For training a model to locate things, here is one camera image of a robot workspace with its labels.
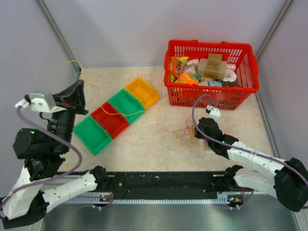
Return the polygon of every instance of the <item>yellow bin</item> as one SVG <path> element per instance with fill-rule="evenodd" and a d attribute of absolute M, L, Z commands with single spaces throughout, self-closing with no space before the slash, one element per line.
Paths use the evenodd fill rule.
<path fill-rule="evenodd" d="M 124 89 L 138 99 L 145 110 L 159 100 L 159 95 L 156 89 L 140 77 L 135 78 L 127 84 Z"/>

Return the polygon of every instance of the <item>plastic bin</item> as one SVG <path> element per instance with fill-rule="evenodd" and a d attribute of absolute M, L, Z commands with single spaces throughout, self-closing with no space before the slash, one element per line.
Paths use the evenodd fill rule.
<path fill-rule="evenodd" d="M 124 87 L 131 95 L 138 99 L 145 110 L 159 100 L 159 95 L 154 87 L 137 77 Z"/>
<path fill-rule="evenodd" d="M 91 116 L 77 124 L 73 131 L 94 155 L 97 155 L 112 141 L 108 132 Z"/>
<path fill-rule="evenodd" d="M 120 113 L 129 115 L 135 112 L 134 115 L 125 116 L 126 120 L 131 124 L 144 112 L 144 107 L 141 102 L 132 96 L 125 89 L 120 90 L 117 94 L 111 97 L 108 102 Z"/>
<path fill-rule="evenodd" d="M 189 56 L 190 59 L 207 58 L 209 53 L 222 54 L 222 60 L 236 64 L 236 83 L 241 87 L 210 87 L 172 83 L 170 81 L 170 58 Z M 235 110 L 251 94 L 259 89 L 257 61 L 252 47 L 245 43 L 208 43 L 197 40 L 171 40 L 165 56 L 164 83 L 168 90 L 170 105 L 192 107 L 203 94 L 213 97 L 213 105 L 219 109 Z M 197 107 L 206 107 L 209 99 L 204 97 Z"/>
<path fill-rule="evenodd" d="M 110 114 L 119 113 L 110 103 L 105 102 L 102 107 Z M 124 129 L 129 126 L 128 121 L 122 115 L 109 115 L 101 107 L 96 109 L 91 116 L 101 125 L 111 136 L 112 139 L 117 137 Z"/>

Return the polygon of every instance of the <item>gray floor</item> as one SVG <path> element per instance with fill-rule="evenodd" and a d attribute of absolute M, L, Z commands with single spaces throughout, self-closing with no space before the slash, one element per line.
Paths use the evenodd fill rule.
<path fill-rule="evenodd" d="M 112 205 L 101 212 L 60 205 L 45 218 L 44 231 L 296 231 L 294 213 L 266 195 L 254 195 L 240 211 L 221 205 Z M 60 222 L 52 226 L 51 222 Z"/>

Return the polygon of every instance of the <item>white wall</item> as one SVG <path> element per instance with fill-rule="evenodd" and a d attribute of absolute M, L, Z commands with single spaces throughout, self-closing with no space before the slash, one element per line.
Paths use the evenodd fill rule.
<path fill-rule="evenodd" d="M 259 60 L 260 93 L 283 157 L 308 167 L 308 1 L 296 0 Z"/>
<path fill-rule="evenodd" d="M 45 0 L 85 67 L 161 65 L 170 39 L 257 51 L 285 0 Z"/>
<path fill-rule="evenodd" d="M 10 191 L 23 164 L 16 158 L 12 145 L 18 130 L 27 126 L 15 115 L 15 103 L 35 88 L 57 93 L 72 84 L 77 74 L 72 65 L 65 64 L 67 58 L 34 0 L 2 1 L 0 31 L 2 197 Z M 37 113 L 26 109 L 24 114 L 44 124 Z"/>

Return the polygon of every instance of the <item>beige tabletop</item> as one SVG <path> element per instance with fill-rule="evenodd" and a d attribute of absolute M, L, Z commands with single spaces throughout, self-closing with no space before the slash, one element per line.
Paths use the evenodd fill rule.
<path fill-rule="evenodd" d="M 204 148 L 202 140 L 183 142 L 172 131 L 186 127 L 192 108 L 171 106 L 164 85 L 164 68 L 161 66 L 85 68 L 84 78 L 99 87 L 85 84 L 86 109 L 92 113 L 136 77 L 141 77 L 156 88 L 160 100 L 152 105 L 134 123 L 126 128 L 97 156 L 94 156 L 73 134 L 72 144 L 82 153 L 80 171 L 97 165 L 107 171 L 214 171 L 225 170 L 235 162 Z M 261 120 L 255 96 L 250 95 L 235 111 L 221 110 L 220 129 L 236 136 L 246 145 L 272 155 Z M 195 118 L 206 117 L 205 109 L 197 108 Z M 75 124 L 85 116 L 76 116 Z M 71 169 L 77 155 L 70 151 L 60 170 Z"/>

